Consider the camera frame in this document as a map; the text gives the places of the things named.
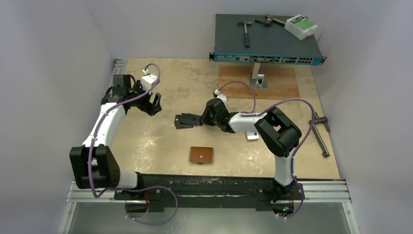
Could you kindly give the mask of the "hammer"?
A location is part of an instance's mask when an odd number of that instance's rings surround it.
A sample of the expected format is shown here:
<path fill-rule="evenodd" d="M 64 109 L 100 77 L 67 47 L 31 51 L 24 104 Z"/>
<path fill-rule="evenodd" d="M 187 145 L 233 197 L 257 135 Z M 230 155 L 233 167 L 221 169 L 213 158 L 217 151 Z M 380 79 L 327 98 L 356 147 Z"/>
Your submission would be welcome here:
<path fill-rule="evenodd" d="M 251 25 L 252 25 L 251 21 L 243 21 L 243 22 L 237 23 L 237 26 L 243 26 L 244 27 L 244 46 L 246 48 L 250 47 L 249 33 L 248 33 L 248 30 L 247 30 L 247 27 L 251 26 Z"/>

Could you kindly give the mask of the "black metal tool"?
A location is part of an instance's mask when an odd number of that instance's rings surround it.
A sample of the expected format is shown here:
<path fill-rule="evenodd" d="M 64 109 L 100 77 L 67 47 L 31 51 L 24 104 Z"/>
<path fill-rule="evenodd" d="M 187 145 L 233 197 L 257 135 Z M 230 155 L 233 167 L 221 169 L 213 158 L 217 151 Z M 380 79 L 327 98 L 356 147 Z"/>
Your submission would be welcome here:
<path fill-rule="evenodd" d="M 254 20 L 254 21 L 256 23 L 263 24 L 263 25 L 266 25 L 266 26 L 270 26 L 271 24 L 275 23 L 275 24 L 278 24 L 282 27 L 285 27 L 285 24 L 286 24 L 285 21 L 277 19 L 277 18 L 275 18 L 274 16 L 272 16 L 270 14 L 265 15 L 265 20 L 264 21 L 258 20 L 258 19 Z"/>

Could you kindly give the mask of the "silver metal stand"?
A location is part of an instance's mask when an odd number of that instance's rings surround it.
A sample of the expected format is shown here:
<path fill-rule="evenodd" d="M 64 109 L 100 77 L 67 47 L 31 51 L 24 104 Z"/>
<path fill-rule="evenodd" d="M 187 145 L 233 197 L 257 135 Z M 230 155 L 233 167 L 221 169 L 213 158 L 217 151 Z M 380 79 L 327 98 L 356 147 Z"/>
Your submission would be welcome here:
<path fill-rule="evenodd" d="M 249 86 L 253 89 L 267 89 L 268 79 L 265 73 L 260 71 L 260 63 L 254 63 L 249 78 Z"/>

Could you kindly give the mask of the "silver white cards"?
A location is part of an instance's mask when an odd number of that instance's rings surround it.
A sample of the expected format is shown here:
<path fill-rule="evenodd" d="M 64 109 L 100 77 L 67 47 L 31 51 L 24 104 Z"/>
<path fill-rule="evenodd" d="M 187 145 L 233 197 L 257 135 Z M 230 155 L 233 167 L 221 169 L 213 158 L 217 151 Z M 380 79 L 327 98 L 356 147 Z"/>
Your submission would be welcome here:
<path fill-rule="evenodd" d="M 257 132 L 246 132 L 247 140 L 257 140 L 260 138 Z"/>

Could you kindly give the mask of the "brown leather card holder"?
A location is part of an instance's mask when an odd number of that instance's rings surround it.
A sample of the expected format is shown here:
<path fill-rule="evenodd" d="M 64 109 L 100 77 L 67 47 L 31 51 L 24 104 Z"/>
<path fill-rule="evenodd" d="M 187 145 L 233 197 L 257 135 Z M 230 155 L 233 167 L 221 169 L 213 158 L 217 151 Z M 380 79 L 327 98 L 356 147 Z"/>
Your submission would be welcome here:
<path fill-rule="evenodd" d="M 212 147 L 191 147 L 189 161 L 197 164 L 213 163 L 214 149 Z"/>

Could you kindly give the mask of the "white green box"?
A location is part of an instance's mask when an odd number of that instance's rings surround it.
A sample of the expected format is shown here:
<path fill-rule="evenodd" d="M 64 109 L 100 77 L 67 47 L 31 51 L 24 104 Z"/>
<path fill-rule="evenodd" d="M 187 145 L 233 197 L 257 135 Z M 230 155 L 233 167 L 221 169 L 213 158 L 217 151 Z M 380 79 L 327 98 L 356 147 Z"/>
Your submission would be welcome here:
<path fill-rule="evenodd" d="M 303 40 L 314 35 L 318 25 L 303 15 L 296 15 L 286 20 L 284 29 L 294 35 L 297 39 Z"/>

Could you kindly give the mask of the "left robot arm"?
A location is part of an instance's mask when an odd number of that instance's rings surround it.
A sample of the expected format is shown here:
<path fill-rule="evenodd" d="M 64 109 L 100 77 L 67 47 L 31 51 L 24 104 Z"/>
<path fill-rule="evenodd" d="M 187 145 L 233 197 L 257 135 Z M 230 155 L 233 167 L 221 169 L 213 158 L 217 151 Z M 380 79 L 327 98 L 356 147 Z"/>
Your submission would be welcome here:
<path fill-rule="evenodd" d="M 113 86 L 101 100 L 99 117 L 89 136 L 79 147 L 73 147 L 69 157 L 76 185 L 80 189 L 126 189 L 132 199 L 145 194 L 144 184 L 138 182 L 138 173 L 122 171 L 110 149 L 120 123 L 128 110 L 136 107 L 153 116 L 162 110 L 161 95 L 152 89 L 159 83 L 155 74 L 144 71 L 136 80 L 132 75 L 114 75 Z"/>

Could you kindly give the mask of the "grey metal clamp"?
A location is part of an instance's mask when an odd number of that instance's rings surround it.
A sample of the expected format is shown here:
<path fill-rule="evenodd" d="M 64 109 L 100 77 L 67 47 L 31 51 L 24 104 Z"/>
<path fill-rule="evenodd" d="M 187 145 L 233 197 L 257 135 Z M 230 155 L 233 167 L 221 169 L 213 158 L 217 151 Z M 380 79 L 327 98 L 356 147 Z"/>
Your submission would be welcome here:
<path fill-rule="evenodd" d="M 322 150 L 322 156 L 324 158 L 327 158 L 330 156 L 330 152 L 327 149 L 327 146 L 324 142 L 324 140 L 322 139 L 322 136 L 317 128 L 318 124 L 323 124 L 325 127 L 325 130 L 329 133 L 330 132 L 330 127 L 328 125 L 328 118 L 327 117 L 319 117 L 317 112 L 315 112 L 315 119 L 314 119 L 314 124 L 312 126 L 312 131 L 316 137 L 316 140 L 318 141 L 318 144 Z"/>

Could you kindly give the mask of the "blue network switch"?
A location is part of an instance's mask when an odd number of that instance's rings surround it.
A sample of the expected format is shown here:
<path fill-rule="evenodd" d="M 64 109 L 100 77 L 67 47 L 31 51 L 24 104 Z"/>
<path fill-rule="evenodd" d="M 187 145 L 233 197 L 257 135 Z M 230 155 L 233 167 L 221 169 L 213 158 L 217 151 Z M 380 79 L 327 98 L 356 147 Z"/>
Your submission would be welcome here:
<path fill-rule="evenodd" d="M 264 15 L 216 14 L 215 45 L 209 60 L 215 62 L 322 65 L 322 55 L 315 36 L 297 39 L 282 26 L 256 23 Z M 250 47 L 244 46 L 244 27 L 237 23 L 251 21 L 247 27 Z"/>

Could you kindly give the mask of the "black cards stack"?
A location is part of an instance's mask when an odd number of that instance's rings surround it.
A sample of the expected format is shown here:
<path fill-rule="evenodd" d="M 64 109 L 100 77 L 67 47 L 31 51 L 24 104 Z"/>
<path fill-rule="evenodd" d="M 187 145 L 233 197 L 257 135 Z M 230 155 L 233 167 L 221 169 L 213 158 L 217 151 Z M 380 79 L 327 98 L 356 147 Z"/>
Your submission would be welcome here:
<path fill-rule="evenodd" d="M 181 113 L 175 116 L 174 125 L 177 130 L 193 128 L 194 126 L 202 126 L 202 117 L 190 113 Z"/>

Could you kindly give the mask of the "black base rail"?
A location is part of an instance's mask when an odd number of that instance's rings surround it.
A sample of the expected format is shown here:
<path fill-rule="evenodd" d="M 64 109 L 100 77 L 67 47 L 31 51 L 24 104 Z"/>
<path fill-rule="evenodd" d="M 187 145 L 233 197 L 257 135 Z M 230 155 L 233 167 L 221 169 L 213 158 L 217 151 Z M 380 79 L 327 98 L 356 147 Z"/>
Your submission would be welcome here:
<path fill-rule="evenodd" d="M 115 192 L 115 200 L 142 201 L 149 212 L 165 208 L 234 208 L 289 215 L 304 199 L 300 183 L 283 187 L 271 177 L 140 174 L 131 192 Z"/>

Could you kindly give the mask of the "brown wooden board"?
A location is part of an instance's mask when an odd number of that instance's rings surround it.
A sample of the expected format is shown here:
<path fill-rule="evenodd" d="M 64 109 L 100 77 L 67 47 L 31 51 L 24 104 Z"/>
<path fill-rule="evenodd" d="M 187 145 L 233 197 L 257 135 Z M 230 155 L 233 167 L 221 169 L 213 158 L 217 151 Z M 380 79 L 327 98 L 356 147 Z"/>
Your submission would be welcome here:
<path fill-rule="evenodd" d="M 254 91 L 257 99 L 282 100 L 299 98 L 298 81 L 295 69 L 286 65 L 261 65 L 260 72 L 266 75 L 267 86 L 254 87 L 250 83 L 253 67 L 251 65 L 220 65 L 219 87 L 234 81 L 222 89 L 228 98 L 252 98 L 250 90 L 239 81 L 247 84 Z"/>

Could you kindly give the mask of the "aluminium frame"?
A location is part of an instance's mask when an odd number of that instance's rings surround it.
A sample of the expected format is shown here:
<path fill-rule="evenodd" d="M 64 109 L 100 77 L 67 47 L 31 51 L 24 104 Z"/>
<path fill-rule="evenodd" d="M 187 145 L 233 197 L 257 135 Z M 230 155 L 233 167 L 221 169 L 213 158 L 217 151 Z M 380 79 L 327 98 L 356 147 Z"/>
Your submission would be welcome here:
<path fill-rule="evenodd" d="M 272 108 L 272 107 L 279 108 L 279 106 L 277 104 L 271 106 L 270 108 Z M 302 136 L 300 138 L 299 148 L 304 144 L 304 142 L 306 141 L 307 138 L 308 138 L 308 134 L 302 134 Z M 296 153 L 293 156 L 293 166 L 294 166 Z M 294 182 L 300 183 L 302 185 L 304 199 L 299 203 L 298 207 L 291 214 L 275 214 L 273 211 L 270 211 L 274 214 L 274 217 L 276 219 L 283 220 L 283 221 L 291 219 L 293 216 L 295 216 L 298 213 L 298 211 L 302 208 L 302 206 L 305 202 L 309 202 L 309 201 L 314 201 L 314 202 L 338 202 L 338 199 L 336 197 L 333 197 L 332 193 L 334 191 L 335 186 L 337 186 L 338 188 L 342 188 L 341 183 L 333 182 L 333 181 L 322 181 L 321 182 L 321 188 L 317 189 L 315 187 L 315 182 L 300 181 L 300 180 L 297 179 L 296 174 L 295 174 L 295 177 L 296 178 L 294 179 Z M 102 196 L 105 194 L 105 192 L 108 192 L 112 196 L 113 200 L 115 200 L 115 198 L 114 198 L 115 192 L 121 192 L 121 191 L 131 192 L 133 189 L 134 188 L 132 188 L 132 189 L 119 189 L 119 188 L 105 188 L 105 189 L 98 188 L 98 189 L 96 189 L 94 187 L 91 187 L 90 189 L 85 189 L 85 190 L 91 191 L 92 196 L 96 199 L 101 199 Z M 121 201 L 121 200 L 118 200 L 118 201 L 124 203 L 126 218 L 133 221 L 133 222 L 138 222 L 138 219 L 134 217 L 134 214 L 136 214 L 136 213 L 140 213 L 140 214 L 150 213 L 149 212 L 149 205 L 143 204 L 142 201 L 133 202 L 133 203 L 127 203 L 127 202 Z M 173 209 L 174 209 L 175 212 L 178 212 L 178 210 L 180 208 L 175 207 Z"/>

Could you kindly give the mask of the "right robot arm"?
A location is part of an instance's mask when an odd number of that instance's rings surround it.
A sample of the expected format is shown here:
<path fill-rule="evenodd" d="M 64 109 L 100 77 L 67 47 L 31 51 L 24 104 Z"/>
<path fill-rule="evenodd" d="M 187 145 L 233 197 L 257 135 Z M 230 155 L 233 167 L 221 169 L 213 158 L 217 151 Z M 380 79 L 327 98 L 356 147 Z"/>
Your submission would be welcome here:
<path fill-rule="evenodd" d="M 259 135 L 275 156 L 274 194 L 286 198 L 293 191 L 293 156 L 300 146 L 299 127 L 279 108 L 272 107 L 265 113 L 245 114 L 229 112 L 225 103 L 213 98 L 206 103 L 201 122 L 217 126 L 226 133 L 246 132 Z"/>

